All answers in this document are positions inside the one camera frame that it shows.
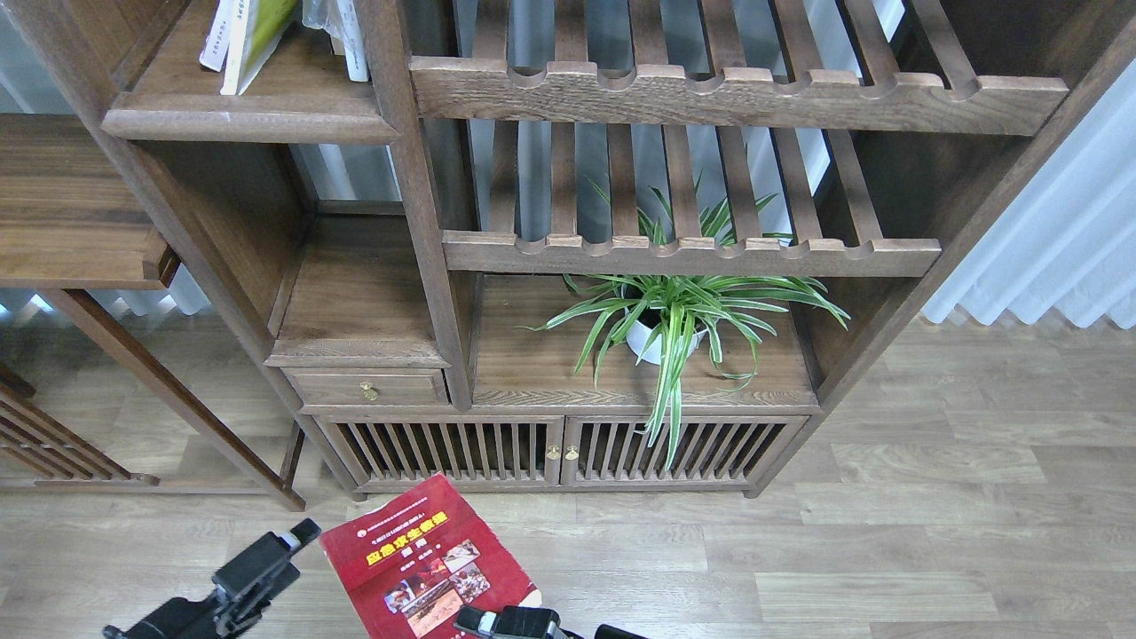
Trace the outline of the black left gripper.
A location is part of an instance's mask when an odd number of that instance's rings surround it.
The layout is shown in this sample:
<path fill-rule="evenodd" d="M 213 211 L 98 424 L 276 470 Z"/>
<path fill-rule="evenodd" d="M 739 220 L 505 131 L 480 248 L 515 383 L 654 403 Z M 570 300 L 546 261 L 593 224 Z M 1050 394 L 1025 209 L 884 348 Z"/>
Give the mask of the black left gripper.
<path fill-rule="evenodd" d="M 258 623 L 272 599 L 293 586 L 301 573 L 293 556 L 321 534 L 312 518 L 289 532 L 267 533 L 240 551 L 212 575 L 226 634 L 217 630 L 219 611 L 215 597 L 187 600 L 174 597 L 154 608 L 134 626 L 103 626 L 103 638 L 239 638 Z"/>

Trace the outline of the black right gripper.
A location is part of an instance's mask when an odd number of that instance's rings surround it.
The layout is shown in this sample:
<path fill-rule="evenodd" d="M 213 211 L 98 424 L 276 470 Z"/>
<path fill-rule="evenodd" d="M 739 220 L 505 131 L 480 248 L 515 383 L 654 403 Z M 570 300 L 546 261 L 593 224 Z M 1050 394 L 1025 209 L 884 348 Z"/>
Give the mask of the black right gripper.
<path fill-rule="evenodd" d="M 569 628 L 560 628 L 560 616 L 551 608 L 506 606 L 499 613 L 463 605 L 454 620 L 454 626 L 467 634 L 481 638 L 594 638 L 594 639 L 645 639 L 644 634 L 633 634 L 619 626 L 601 624 L 593 634 L 576 634 Z"/>

